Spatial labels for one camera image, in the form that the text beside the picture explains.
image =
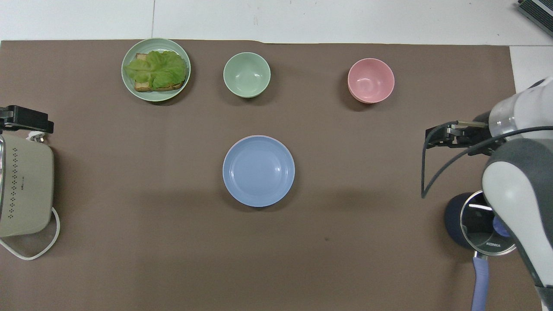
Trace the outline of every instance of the green bowl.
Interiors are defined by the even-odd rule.
[[[127,75],[123,67],[128,65],[136,57],[137,53],[147,54],[151,51],[173,51],[182,57],[184,63],[186,64],[186,78],[180,89],[163,92],[137,92],[134,89],[134,80]],[[188,83],[188,80],[190,80],[190,70],[190,58],[188,58],[188,54],[184,51],[184,49],[175,42],[163,38],[153,38],[140,41],[125,54],[123,63],[121,63],[121,77],[123,78],[123,83],[125,83],[125,86],[129,92],[142,100],[154,102],[168,100],[180,93],[180,91],[182,91]]]
[[[223,79],[234,94],[244,98],[256,97],[269,85],[271,69],[263,57],[243,52],[228,60]]]

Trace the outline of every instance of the black cable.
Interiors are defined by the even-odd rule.
[[[428,143],[430,142],[430,138],[432,138],[434,133],[441,130],[442,128],[448,127],[450,125],[456,125],[456,124],[459,124],[459,121],[446,122],[444,124],[436,126],[435,128],[432,129],[432,131],[430,131],[430,133],[428,133],[428,135],[426,135],[426,139],[424,140],[424,145],[422,145],[422,170],[421,170],[421,176],[420,176],[420,193],[421,193],[421,195],[424,192],[424,169],[425,169],[425,164],[426,164],[426,149],[428,147]]]
[[[428,185],[426,187],[424,187],[424,158],[425,158],[425,151],[426,150],[423,150],[422,152],[422,178],[421,178],[421,185],[422,185],[422,189],[421,189],[421,194],[420,196],[424,199],[424,197],[426,196],[426,194],[428,193],[428,191],[430,190],[430,187],[432,187],[432,184],[436,181],[436,179],[438,178],[438,176],[440,176],[440,174],[448,167],[450,166],[453,162],[455,162],[456,160],[458,160],[459,158],[461,158],[462,156],[464,156],[465,154],[471,152],[471,151],[474,151],[476,149],[480,149],[482,147],[485,147],[489,144],[492,144],[494,143],[495,141],[499,140],[499,139],[502,139],[502,138],[505,138],[505,137],[509,137],[509,136],[514,136],[514,135],[518,135],[518,134],[523,134],[523,133],[528,133],[528,132],[537,132],[537,131],[553,131],[553,126],[536,126],[536,127],[529,127],[529,128],[523,128],[523,129],[518,129],[516,131],[512,131],[512,132],[509,132],[509,133],[505,133],[505,134],[501,134],[499,136],[496,136],[496,137],[492,137],[492,138],[489,138],[489,139],[486,139],[485,141],[481,141],[473,146],[470,146],[468,147],[467,149],[465,149],[463,152],[459,153],[458,155],[454,156],[453,158],[451,158],[451,160],[447,161],[446,164],[444,164],[444,166],[442,166],[438,172],[436,172],[436,174],[434,174],[434,176],[432,177],[432,179],[430,179],[430,182],[428,183]]]

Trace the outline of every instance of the green plate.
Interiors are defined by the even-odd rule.
[[[134,80],[127,75],[123,67],[128,65],[133,59],[135,59],[137,53],[147,54],[151,51],[173,51],[177,53],[180,57],[182,57],[184,63],[186,64],[186,78],[180,89],[164,92],[137,92],[134,89]],[[184,51],[184,49],[175,42],[163,38],[152,38],[140,41],[125,54],[125,57],[123,58],[123,63],[121,63],[121,77],[123,78],[123,83],[125,83],[125,86],[129,90],[129,92],[134,94],[136,97],[146,101],[164,101],[176,96],[178,93],[180,93],[180,91],[184,89],[184,87],[188,83],[188,80],[190,80],[190,70],[190,58],[188,58],[188,54]]]

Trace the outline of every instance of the white table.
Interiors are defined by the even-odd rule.
[[[515,0],[3,0],[0,40],[508,45],[521,91],[553,75],[553,38],[515,5]]]

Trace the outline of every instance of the plate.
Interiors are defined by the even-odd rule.
[[[137,92],[134,89],[134,80],[127,75],[123,67],[128,65],[133,59],[135,59],[137,53],[147,54],[151,51],[158,51],[161,53],[163,51],[173,51],[177,53],[180,57],[182,57],[184,63],[186,64],[186,78],[180,89],[163,92]],[[154,102],[168,100],[180,93],[180,91],[184,89],[184,87],[188,83],[188,80],[190,79],[190,71],[190,58],[188,57],[188,54],[184,51],[184,49],[180,45],[176,44],[174,41],[163,38],[152,38],[140,41],[125,54],[125,57],[123,58],[123,63],[121,63],[121,77],[123,78],[123,83],[125,83],[125,86],[129,90],[129,92],[142,100]]]
[[[262,208],[280,201],[296,169],[290,151],[274,138],[255,135],[235,143],[223,162],[223,181],[239,202]]]

